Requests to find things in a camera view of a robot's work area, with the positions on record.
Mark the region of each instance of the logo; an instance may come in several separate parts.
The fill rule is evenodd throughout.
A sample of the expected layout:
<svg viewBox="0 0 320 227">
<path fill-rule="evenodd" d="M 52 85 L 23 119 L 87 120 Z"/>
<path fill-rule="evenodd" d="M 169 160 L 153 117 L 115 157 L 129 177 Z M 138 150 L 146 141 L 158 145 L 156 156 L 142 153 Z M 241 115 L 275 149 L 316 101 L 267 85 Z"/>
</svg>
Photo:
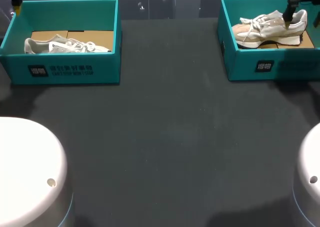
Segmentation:
<svg viewBox="0 0 320 227">
<path fill-rule="evenodd" d="M 274 60 L 259 60 L 255 72 L 270 72 L 274 63 Z"/>
<path fill-rule="evenodd" d="M 47 77 L 48 73 L 44 65 L 28 65 L 30 74 L 33 77 Z"/>
</svg>

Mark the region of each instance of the sneaker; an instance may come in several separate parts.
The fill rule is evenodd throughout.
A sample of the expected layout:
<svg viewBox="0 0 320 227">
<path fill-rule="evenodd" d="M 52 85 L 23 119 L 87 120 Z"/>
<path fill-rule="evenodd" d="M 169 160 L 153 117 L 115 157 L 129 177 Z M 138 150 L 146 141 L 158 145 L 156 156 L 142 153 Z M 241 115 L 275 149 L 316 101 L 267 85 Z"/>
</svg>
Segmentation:
<svg viewBox="0 0 320 227">
<path fill-rule="evenodd" d="M 44 53 L 101 53 L 111 52 L 109 49 L 95 45 L 93 42 L 81 42 L 73 38 L 64 38 L 57 34 L 47 41 L 37 41 L 27 38 L 24 42 L 26 54 Z"/>
<path fill-rule="evenodd" d="M 294 13 L 289 26 L 286 26 L 282 13 L 277 10 L 254 19 L 240 18 L 240 21 L 242 24 L 232 27 L 235 41 L 240 47 L 256 49 L 264 42 L 298 46 L 307 27 L 307 11 L 302 9 Z"/>
</svg>

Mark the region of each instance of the black table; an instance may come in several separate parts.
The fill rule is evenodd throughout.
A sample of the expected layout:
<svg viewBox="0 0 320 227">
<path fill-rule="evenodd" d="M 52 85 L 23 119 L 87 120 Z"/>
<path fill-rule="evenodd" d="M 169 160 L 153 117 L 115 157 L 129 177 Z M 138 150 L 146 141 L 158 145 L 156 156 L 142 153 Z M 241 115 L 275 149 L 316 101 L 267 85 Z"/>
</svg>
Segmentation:
<svg viewBox="0 0 320 227">
<path fill-rule="evenodd" d="M 122 27 L 120 85 L 10 86 L 1 69 L 0 114 L 46 126 L 65 148 L 76 227 L 291 226 L 320 86 L 229 82 L 216 19 Z"/>
</svg>

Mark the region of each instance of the white shoelace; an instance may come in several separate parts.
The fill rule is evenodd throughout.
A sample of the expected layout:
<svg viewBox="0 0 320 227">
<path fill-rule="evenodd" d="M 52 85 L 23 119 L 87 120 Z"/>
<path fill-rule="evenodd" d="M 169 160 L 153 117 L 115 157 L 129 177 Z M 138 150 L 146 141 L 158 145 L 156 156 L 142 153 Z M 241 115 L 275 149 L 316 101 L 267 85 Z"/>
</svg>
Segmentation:
<svg viewBox="0 0 320 227">
<path fill-rule="evenodd" d="M 250 35 L 251 31 L 253 29 L 261 30 L 262 26 L 268 26 L 270 23 L 265 23 L 266 15 L 261 14 L 258 17 L 255 17 L 254 19 L 248 19 L 248 18 L 240 18 L 240 21 L 242 24 L 250 25 L 248 34 L 244 38 L 243 42 L 245 42 L 246 38 Z"/>
<path fill-rule="evenodd" d="M 70 46 L 70 49 L 67 50 L 68 52 L 92 52 L 96 49 L 95 43 L 89 41 L 87 43 L 78 41 L 74 38 L 70 38 L 66 45 Z"/>
</svg>

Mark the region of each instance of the teal shoe box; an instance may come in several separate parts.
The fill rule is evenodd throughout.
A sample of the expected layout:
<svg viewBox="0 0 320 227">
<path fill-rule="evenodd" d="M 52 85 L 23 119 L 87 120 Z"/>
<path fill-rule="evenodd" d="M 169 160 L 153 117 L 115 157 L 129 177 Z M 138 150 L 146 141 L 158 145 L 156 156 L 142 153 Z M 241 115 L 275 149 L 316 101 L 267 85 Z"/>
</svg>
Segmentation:
<svg viewBox="0 0 320 227">
<path fill-rule="evenodd" d="M 113 31 L 111 52 L 25 54 L 34 31 Z M 0 62 L 16 85 L 117 84 L 122 28 L 118 0 L 24 1 L 0 47 Z"/>
<path fill-rule="evenodd" d="M 230 81 L 320 80 L 320 25 L 313 23 L 320 5 L 301 3 L 308 14 L 307 33 L 314 48 L 239 49 L 232 26 L 240 17 L 253 19 L 275 10 L 283 13 L 288 0 L 221 0 L 217 35 Z"/>
</svg>

